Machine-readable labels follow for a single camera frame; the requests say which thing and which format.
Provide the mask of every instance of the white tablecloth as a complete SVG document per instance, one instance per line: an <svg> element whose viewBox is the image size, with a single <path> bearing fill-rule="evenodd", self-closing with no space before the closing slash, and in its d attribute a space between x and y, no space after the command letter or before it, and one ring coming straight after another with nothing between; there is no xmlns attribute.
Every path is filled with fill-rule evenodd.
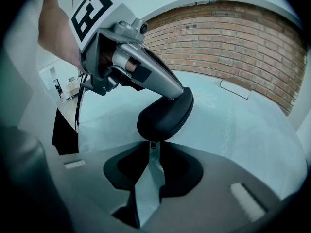
<svg viewBox="0 0 311 233"><path fill-rule="evenodd" d="M192 89L194 106L168 141L225 156L265 182L281 199L307 175L304 153L291 124L271 100L251 92L245 100L220 88L220 80L175 72ZM104 150L144 140L139 113L160 95L118 86L104 97L85 92L80 111L79 151Z"/></svg>

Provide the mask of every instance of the forearm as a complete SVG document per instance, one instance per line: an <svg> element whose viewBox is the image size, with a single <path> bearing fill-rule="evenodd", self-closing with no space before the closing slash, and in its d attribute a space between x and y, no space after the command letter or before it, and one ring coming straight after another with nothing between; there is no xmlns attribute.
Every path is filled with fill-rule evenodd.
<svg viewBox="0 0 311 233"><path fill-rule="evenodd" d="M44 0L39 19L39 44L45 50L80 68L79 47L58 0Z"/></svg>

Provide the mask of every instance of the white sheet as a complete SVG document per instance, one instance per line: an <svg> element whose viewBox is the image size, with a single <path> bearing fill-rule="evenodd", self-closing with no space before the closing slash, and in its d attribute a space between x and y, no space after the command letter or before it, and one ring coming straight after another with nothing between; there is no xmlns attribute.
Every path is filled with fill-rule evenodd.
<svg viewBox="0 0 311 233"><path fill-rule="evenodd" d="M281 199L298 190L307 175L306 159L280 108L252 91L248 100L221 89L220 80L175 72L194 94L181 130L168 141L223 155L265 182ZM117 87L102 97L86 92L79 125L79 151L104 150L143 140L137 118L160 95Z"/></svg>

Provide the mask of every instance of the floor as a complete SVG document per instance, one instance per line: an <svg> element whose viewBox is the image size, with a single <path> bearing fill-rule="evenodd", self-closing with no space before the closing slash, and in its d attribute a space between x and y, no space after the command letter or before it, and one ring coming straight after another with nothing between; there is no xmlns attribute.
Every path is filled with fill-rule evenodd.
<svg viewBox="0 0 311 233"><path fill-rule="evenodd" d="M73 100L68 100L62 103L58 108L73 129L75 129L75 113L77 108L77 102L78 96L74 97Z"/></svg>

